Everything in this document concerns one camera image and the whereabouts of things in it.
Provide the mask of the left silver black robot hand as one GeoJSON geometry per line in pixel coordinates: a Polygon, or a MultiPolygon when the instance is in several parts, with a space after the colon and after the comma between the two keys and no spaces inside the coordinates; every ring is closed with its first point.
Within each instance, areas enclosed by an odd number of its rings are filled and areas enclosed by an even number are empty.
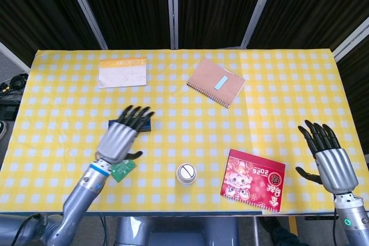
{"type": "Polygon", "coordinates": [[[118,164],[124,160],[136,160],[143,154],[142,151],[130,153],[140,130],[146,125],[155,113],[150,107],[126,107],[118,119],[111,123],[102,137],[96,151],[96,159],[104,160],[109,164],[118,164]]]}

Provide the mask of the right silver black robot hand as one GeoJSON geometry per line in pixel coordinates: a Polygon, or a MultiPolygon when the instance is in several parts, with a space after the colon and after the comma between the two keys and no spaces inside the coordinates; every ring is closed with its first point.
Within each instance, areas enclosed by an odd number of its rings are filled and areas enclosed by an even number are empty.
{"type": "Polygon", "coordinates": [[[308,129],[299,126],[307,146],[318,168],[318,174],[306,172],[297,166],[295,169],[301,177],[318,183],[333,195],[353,192],[359,182],[349,155],[343,149],[334,131],[326,124],[304,121],[308,129]]]}

